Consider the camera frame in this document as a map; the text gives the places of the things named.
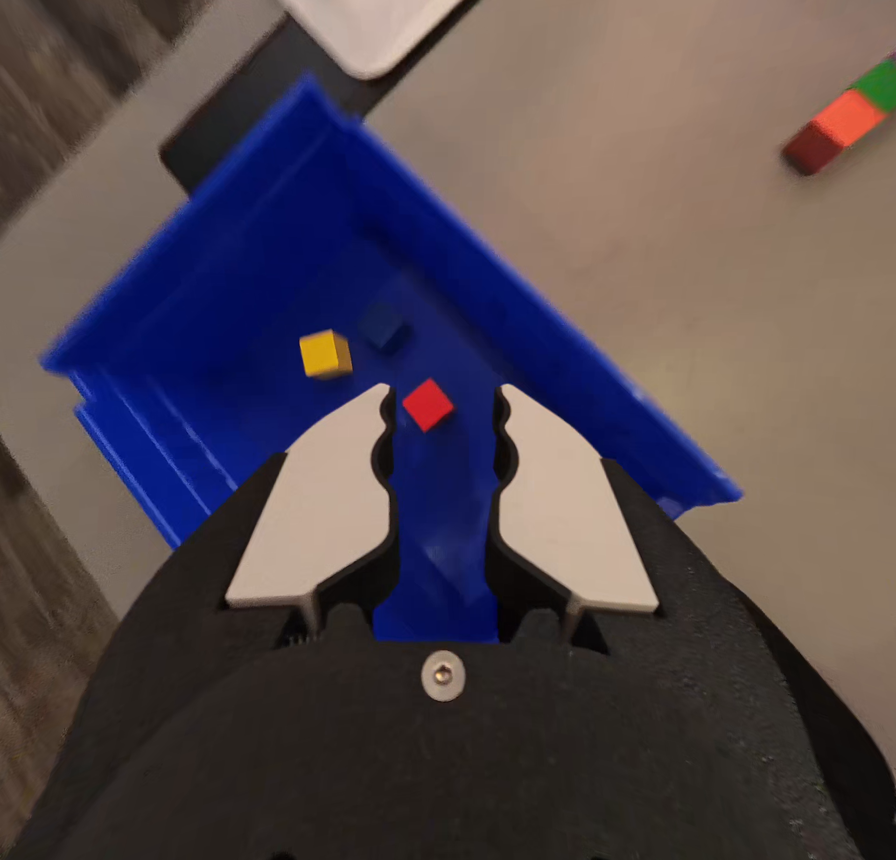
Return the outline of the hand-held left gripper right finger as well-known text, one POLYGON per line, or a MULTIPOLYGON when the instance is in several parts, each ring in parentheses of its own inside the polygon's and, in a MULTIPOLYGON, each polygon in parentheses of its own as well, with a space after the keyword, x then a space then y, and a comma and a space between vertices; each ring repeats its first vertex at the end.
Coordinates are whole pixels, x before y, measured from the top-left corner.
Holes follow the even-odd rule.
POLYGON ((599 451, 511 384, 496 389, 492 423, 485 575, 499 605, 517 615, 655 613, 658 596, 599 451))

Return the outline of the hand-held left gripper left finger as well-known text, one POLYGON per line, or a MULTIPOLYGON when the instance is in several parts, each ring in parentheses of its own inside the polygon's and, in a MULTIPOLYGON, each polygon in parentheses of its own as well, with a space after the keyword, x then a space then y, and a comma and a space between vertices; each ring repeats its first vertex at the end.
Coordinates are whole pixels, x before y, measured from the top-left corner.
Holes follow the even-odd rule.
POLYGON ((226 592, 230 608, 367 615, 399 582, 394 470, 396 393, 375 384, 288 448, 226 592))

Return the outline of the red wooden cube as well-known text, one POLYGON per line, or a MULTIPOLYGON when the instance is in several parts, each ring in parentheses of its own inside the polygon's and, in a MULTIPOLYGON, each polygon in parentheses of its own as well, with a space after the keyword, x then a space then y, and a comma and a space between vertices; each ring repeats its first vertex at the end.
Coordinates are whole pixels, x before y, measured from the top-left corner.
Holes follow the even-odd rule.
POLYGON ((438 427, 455 411, 454 403, 433 378, 426 379, 406 395, 401 406, 423 433, 438 427))

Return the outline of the yellow wooden cube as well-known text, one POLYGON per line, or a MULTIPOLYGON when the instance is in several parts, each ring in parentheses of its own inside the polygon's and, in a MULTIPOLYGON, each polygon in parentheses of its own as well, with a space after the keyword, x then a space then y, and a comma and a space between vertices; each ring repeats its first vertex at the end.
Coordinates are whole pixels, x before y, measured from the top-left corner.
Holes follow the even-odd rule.
POLYGON ((324 381, 353 373, 349 341, 332 329, 302 336, 299 348, 309 379, 324 381))

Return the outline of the blue wooden cube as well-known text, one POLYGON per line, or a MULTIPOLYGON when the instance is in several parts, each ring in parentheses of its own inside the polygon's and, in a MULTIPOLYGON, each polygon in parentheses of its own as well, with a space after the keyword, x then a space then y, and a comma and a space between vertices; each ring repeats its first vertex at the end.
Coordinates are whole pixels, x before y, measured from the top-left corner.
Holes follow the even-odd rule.
POLYGON ((357 331, 373 350, 390 356, 408 339, 409 324, 394 306, 375 302, 364 309, 357 321, 357 331))

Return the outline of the blue plastic bin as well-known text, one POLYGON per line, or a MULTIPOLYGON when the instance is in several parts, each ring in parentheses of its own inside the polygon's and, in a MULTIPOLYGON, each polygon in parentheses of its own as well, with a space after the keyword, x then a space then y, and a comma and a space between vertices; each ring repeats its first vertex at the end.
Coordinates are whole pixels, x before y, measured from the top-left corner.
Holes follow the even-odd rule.
POLYGON ((370 387, 396 390, 400 581, 389 641, 497 639, 484 576, 495 392, 514 384, 671 517, 743 490, 577 328, 310 79, 297 84, 44 355, 74 413, 177 548, 275 453, 370 387), (409 337, 364 342, 372 303, 409 337), (305 375, 299 339, 348 339, 352 374, 305 375), (401 406, 433 378, 454 414, 401 406))

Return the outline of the orange wooden cube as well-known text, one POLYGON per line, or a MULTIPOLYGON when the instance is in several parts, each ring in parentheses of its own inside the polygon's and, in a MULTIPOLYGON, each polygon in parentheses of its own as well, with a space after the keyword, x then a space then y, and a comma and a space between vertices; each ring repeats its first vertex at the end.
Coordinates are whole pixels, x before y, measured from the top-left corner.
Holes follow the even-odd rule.
POLYGON ((888 115, 858 89, 849 89, 795 133, 780 157, 802 176, 817 175, 888 115))

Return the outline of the green wooden cube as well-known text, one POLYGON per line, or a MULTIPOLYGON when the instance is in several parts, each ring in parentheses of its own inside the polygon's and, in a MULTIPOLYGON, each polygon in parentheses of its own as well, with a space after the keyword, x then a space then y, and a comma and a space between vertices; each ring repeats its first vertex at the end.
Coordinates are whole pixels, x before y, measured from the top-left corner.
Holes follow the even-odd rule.
POLYGON ((849 88, 884 115, 890 115, 895 110, 895 56, 883 59, 849 88))

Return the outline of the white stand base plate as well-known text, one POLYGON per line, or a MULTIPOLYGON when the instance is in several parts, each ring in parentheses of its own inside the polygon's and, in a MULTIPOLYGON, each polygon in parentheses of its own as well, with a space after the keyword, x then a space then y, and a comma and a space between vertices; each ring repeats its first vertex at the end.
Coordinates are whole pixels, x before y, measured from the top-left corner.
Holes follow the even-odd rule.
POLYGON ((391 72, 464 0, 277 0, 342 71, 391 72))

